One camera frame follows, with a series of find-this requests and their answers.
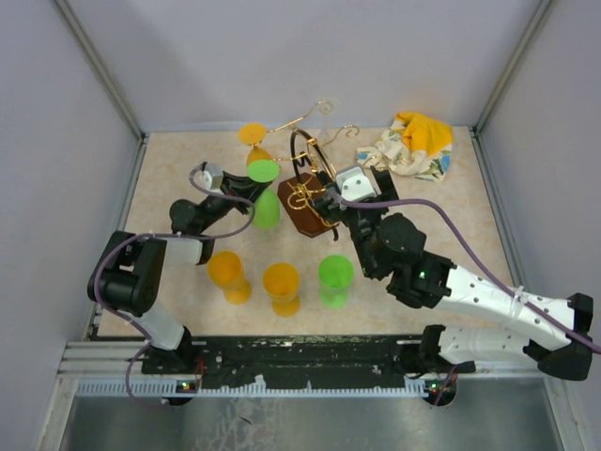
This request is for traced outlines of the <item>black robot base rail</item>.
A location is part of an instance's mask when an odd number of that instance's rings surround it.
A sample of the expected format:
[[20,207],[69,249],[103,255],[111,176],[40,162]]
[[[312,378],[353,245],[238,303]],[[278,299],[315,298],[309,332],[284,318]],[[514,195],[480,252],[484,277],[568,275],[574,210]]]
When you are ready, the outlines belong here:
[[204,389],[240,388],[256,377],[269,389],[402,388],[451,367],[432,340],[404,334],[197,336],[142,360],[145,375],[189,375]]

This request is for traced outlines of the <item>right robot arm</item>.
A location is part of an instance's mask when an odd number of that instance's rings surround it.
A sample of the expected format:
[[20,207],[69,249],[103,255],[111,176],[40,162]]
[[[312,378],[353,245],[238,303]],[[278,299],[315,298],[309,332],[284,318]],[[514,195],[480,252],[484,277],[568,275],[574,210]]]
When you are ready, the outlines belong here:
[[587,379],[593,355],[589,337],[593,299],[581,293],[552,298],[510,288],[487,267],[475,274],[451,259],[426,251],[426,236],[405,215],[389,209],[407,205],[390,173],[355,164],[330,175],[317,174],[324,193],[312,208],[328,222],[348,228],[369,279],[388,281],[386,290],[402,304],[440,309],[492,322],[465,329],[431,325],[424,329],[421,364],[433,372],[477,361],[532,362],[557,379]]

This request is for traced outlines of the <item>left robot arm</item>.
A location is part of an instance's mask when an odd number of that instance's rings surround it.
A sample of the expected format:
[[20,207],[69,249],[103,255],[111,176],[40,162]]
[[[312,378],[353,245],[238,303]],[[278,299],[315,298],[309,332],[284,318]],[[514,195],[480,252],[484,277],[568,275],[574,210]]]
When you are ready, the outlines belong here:
[[175,201],[169,233],[114,232],[86,287],[90,301],[132,324],[177,373],[193,366],[195,350],[184,343],[187,328],[158,301],[162,271],[208,263],[216,240],[250,226],[256,201],[270,187],[268,181],[235,176],[212,163],[195,167],[189,180],[207,197],[199,203]]

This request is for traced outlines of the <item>clear wine glass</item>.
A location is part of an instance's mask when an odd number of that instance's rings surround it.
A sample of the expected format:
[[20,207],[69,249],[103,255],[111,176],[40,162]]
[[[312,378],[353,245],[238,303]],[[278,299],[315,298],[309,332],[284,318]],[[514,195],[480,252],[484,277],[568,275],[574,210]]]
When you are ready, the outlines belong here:
[[334,111],[334,102],[327,99],[319,100],[316,103],[317,110],[321,114],[322,124],[321,129],[317,137],[317,142],[322,147],[326,146],[330,140],[330,125],[331,125],[331,116]]

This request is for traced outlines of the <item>yellow plastic goblet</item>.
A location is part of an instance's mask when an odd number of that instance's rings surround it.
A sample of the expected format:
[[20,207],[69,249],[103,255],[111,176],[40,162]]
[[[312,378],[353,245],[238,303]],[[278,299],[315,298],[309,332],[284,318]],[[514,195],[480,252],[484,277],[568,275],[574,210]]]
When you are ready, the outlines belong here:
[[238,131],[239,141],[251,147],[247,154],[246,165],[256,161],[271,160],[271,155],[261,147],[268,134],[266,127],[260,123],[253,122],[243,125]]

